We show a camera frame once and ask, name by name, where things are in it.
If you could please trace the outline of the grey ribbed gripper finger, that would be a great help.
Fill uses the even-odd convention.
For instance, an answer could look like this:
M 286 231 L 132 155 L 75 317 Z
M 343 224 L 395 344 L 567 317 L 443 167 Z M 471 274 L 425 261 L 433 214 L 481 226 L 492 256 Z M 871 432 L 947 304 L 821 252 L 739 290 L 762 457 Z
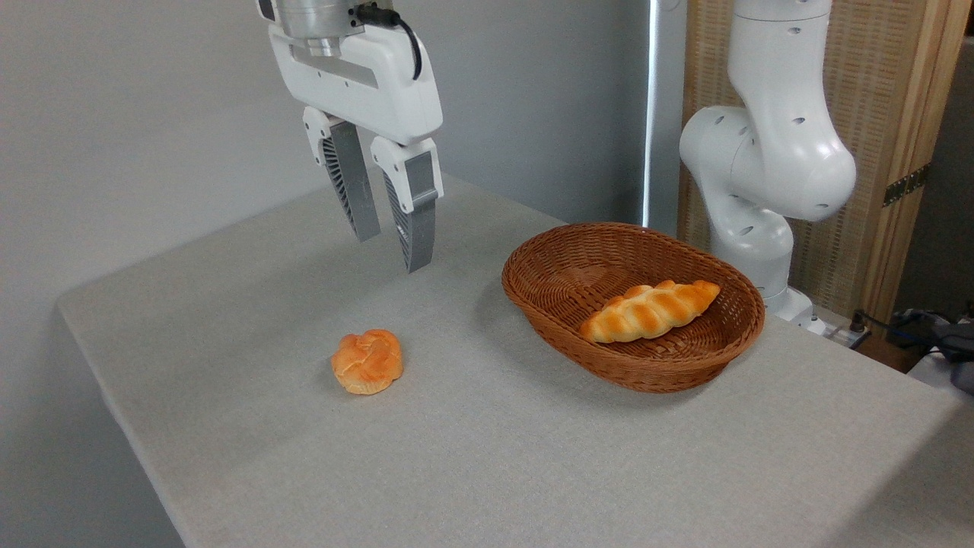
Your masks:
M 358 129 L 310 105 L 304 108 L 302 120 L 314 162 L 326 169 L 356 239 L 367 241 L 379 235 L 378 212 Z
M 398 145 L 376 136 L 370 153 L 382 170 L 405 267 L 415 272 L 434 256 L 435 205 L 444 194 L 434 140 Z

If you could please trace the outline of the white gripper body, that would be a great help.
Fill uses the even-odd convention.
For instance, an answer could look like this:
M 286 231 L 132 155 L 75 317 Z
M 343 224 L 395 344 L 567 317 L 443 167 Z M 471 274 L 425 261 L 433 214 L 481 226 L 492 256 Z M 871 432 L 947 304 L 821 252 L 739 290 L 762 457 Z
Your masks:
M 337 58 L 312 56 L 305 46 L 269 27 L 283 82 L 296 100 L 368 129 L 399 145 L 434 135 L 443 123 L 441 99 L 429 56 L 413 79 L 412 42 L 400 29 L 372 27 L 345 37 Z

